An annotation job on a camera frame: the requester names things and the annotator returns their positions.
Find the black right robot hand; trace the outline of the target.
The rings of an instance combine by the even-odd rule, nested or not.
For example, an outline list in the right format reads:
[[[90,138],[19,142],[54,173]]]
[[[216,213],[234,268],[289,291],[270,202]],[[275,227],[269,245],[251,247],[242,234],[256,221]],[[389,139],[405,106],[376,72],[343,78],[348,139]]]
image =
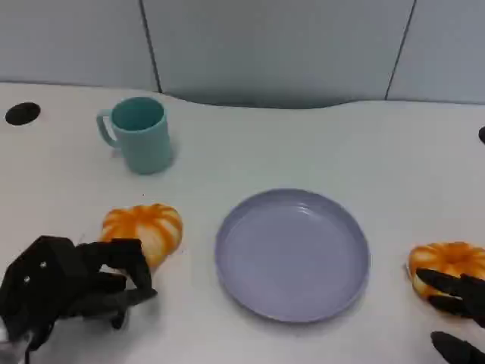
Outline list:
[[[428,303],[442,312],[472,319],[484,326],[484,280],[462,274],[460,277],[426,268],[416,270],[416,275],[442,295],[431,295]],[[447,363],[483,363],[484,352],[466,340],[442,331],[430,334],[431,342]]]

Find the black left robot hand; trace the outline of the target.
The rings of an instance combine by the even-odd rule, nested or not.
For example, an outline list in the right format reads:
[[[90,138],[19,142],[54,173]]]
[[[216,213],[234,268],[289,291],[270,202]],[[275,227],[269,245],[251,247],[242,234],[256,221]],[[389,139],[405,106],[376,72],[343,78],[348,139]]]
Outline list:
[[[138,239],[74,244],[41,236],[8,267],[1,284],[1,320],[8,341],[30,337],[34,351],[56,321],[108,315],[122,326],[130,307],[155,297]]]

